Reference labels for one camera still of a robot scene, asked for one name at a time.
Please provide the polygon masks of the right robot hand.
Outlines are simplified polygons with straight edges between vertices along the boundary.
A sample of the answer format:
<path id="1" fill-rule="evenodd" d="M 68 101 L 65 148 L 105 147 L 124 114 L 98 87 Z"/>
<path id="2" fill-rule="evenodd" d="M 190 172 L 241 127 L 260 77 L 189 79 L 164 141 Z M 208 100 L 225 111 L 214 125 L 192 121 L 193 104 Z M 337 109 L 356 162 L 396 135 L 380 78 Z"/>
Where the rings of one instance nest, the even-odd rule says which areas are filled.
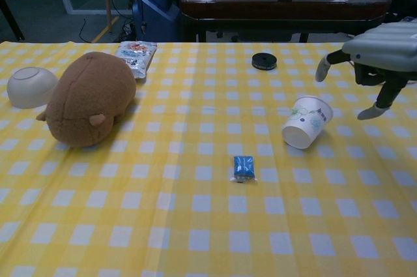
<path id="1" fill-rule="evenodd" d="M 352 38 L 317 65 L 315 80 L 322 82 L 332 65 L 352 62 L 355 82 L 382 85 L 375 103 L 358 114 L 359 120 L 380 117 L 389 110 L 408 82 L 417 81 L 417 23 L 384 23 Z"/>

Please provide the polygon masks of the white paper cup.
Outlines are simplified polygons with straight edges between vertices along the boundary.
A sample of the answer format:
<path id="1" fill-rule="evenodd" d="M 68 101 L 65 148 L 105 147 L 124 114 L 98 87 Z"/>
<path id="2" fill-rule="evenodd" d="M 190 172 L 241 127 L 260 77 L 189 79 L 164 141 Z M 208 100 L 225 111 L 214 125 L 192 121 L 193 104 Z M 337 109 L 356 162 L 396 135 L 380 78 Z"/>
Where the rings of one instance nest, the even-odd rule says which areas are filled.
<path id="1" fill-rule="evenodd" d="M 332 118 L 333 109 L 323 99 L 301 96 L 282 128 L 283 140 L 296 149 L 307 149 Z"/>

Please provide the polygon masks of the yellow checked tablecloth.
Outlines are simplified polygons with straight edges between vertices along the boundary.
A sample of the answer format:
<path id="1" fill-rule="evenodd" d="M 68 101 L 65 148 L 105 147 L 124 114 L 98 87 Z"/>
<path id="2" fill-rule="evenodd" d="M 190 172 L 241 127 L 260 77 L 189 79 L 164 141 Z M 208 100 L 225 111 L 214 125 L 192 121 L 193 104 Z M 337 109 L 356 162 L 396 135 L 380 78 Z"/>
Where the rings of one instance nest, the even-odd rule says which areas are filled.
<path id="1" fill-rule="evenodd" d="M 378 87 L 347 63 L 314 80 L 338 48 L 159 44 L 112 135 L 71 149 L 7 81 L 117 46 L 1 43 L 0 277 L 417 277 L 417 83 L 359 121 Z M 333 109 L 304 150 L 281 133 L 301 96 Z M 235 156 L 256 182 L 230 181 Z"/>

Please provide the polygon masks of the brown mahjong table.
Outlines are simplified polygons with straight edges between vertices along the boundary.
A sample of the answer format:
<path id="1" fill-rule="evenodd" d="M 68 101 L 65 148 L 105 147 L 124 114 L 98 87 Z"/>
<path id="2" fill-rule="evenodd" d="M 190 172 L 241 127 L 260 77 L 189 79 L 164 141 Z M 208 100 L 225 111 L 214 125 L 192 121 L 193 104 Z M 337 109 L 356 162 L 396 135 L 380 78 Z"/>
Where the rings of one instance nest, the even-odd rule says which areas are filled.
<path id="1" fill-rule="evenodd" d="M 184 38 L 205 41 L 207 31 L 284 31 L 358 35 L 380 25 L 392 0 L 180 0 Z"/>

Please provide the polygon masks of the black tape roll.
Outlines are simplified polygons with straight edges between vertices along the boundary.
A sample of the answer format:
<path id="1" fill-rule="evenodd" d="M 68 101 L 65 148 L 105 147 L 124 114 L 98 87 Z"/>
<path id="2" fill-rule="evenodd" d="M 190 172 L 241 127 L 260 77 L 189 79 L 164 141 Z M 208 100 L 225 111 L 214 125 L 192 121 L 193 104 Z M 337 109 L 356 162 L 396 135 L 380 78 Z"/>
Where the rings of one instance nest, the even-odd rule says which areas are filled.
<path id="1" fill-rule="evenodd" d="M 277 58 L 270 53 L 252 55 L 252 66 L 258 70 L 273 70 L 277 66 Z"/>

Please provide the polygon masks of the small blue wrapped packet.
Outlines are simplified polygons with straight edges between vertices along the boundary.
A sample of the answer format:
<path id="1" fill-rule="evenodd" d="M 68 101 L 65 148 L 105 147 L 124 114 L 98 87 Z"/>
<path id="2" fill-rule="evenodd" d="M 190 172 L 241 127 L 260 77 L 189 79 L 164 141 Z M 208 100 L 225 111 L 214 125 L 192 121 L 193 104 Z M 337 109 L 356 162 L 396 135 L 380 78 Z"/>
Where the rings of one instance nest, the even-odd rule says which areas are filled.
<path id="1" fill-rule="evenodd" d="M 232 182 L 256 182 L 254 159 L 252 156 L 235 156 L 233 158 Z"/>

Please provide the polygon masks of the blue machine base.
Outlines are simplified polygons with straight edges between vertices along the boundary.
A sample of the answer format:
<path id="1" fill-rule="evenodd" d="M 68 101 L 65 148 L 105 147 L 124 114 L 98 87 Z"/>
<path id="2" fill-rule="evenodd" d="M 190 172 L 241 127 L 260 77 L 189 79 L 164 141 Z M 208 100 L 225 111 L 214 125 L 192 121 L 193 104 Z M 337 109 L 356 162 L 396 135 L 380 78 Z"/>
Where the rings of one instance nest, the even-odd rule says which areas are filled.
<path id="1" fill-rule="evenodd" d="M 180 9 L 172 0 L 135 0 L 132 15 L 137 40 L 181 41 Z"/>

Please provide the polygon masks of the silver snack bag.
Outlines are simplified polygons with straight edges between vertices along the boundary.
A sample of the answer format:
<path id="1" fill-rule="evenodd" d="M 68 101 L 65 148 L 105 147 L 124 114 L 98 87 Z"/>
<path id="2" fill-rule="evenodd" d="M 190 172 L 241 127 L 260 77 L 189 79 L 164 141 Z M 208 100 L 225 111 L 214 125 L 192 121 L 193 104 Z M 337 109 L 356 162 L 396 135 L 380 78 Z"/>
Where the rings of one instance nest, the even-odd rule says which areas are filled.
<path id="1" fill-rule="evenodd" d="M 155 42 L 124 41 L 120 43 L 115 56 L 124 60 L 135 79 L 145 79 L 157 46 Z"/>

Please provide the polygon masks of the brown plush toy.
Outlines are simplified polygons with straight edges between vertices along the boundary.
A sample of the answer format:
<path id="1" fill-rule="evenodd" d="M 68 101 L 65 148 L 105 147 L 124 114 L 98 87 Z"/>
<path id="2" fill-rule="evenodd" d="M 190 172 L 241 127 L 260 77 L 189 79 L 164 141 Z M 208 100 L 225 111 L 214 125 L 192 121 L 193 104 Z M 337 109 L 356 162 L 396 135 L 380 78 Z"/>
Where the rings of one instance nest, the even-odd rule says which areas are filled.
<path id="1" fill-rule="evenodd" d="M 124 60 L 89 52 L 63 72 L 46 109 L 36 119 L 47 124 L 57 141 L 90 147 L 111 133 L 135 94 L 136 80 Z"/>

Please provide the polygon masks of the white upturned bowl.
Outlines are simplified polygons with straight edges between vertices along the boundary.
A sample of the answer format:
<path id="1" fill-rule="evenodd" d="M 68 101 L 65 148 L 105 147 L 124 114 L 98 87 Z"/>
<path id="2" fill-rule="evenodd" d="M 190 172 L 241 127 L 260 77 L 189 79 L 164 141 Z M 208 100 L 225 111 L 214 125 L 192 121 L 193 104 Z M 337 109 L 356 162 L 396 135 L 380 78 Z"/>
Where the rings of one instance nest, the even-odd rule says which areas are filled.
<path id="1" fill-rule="evenodd" d="M 58 78 L 45 68 L 21 68 L 8 80 L 8 99 L 15 108 L 37 108 L 48 103 L 57 83 Z"/>

